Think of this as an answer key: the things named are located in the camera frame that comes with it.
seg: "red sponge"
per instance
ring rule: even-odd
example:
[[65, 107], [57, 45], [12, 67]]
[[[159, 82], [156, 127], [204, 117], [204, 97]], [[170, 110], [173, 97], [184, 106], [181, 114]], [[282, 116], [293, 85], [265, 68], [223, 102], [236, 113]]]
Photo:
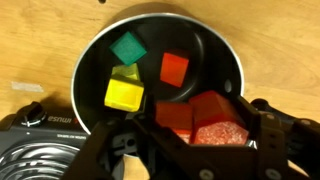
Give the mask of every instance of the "red sponge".
[[189, 60], [184, 56], [178, 56], [168, 52], [164, 53], [160, 73], [161, 81], [181, 87], [188, 63]]
[[248, 132], [231, 103], [214, 91], [189, 99], [194, 114], [194, 144], [245, 144]]
[[163, 127], [171, 128], [186, 143], [192, 133], [192, 106], [190, 104], [158, 102], [156, 121]]

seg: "green cube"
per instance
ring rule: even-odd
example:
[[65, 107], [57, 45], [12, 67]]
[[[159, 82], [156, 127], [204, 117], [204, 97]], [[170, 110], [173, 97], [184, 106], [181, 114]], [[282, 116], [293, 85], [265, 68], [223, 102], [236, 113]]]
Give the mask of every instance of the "green cube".
[[139, 41], [126, 32], [110, 46], [111, 51], [127, 66], [135, 63], [147, 53]]

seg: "wooden table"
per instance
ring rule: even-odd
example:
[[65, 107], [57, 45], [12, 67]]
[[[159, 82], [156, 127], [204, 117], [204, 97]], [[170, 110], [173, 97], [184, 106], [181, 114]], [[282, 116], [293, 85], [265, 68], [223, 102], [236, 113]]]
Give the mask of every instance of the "wooden table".
[[[121, 11], [149, 2], [0, 1], [0, 117], [47, 97], [70, 105], [70, 78], [84, 47]], [[154, 2], [185, 9], [229, 41], [243, 65], [247, 100], [265, 98], [291, 115], [320, 120], [320, 1]], [[13, 90], [12, 82], [44, 92]]]

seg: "foam block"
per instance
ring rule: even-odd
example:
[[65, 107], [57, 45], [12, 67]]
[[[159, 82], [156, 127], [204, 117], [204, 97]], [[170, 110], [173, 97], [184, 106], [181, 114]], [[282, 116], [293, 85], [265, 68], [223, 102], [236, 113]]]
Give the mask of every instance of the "foam block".
[[163, 127], [169, 127], [186, 143], [192, 134], [192, 106], [182, 103], [158, 102], [156, 121]]
[[164, 53], [160, 79], [176, 87], [181, 87], [188, 68], [189, 60], [172, 53]]
[[130, 66], [147, 53], [139, 41], [126, 32], [110, 46], [111, 51], [127, 66]]
[[105, 106], [128, 112], [138, 111], [143, 96], [143, 83], [121, 75], [112, 75], [108, 84]]
[[140, 81], [138, 65], [136, 63], [133, 63], [130, 66], [125, 66], [125, 65], [115, 66], [112, 69], [112, 75], [114, 74], [118, 74], [121, 76], [125, 76], [127, 78]]
[[245, 144], [248, 131], [232, 104], [214, 91], [189, 99], [193, 106], [194, 144]]

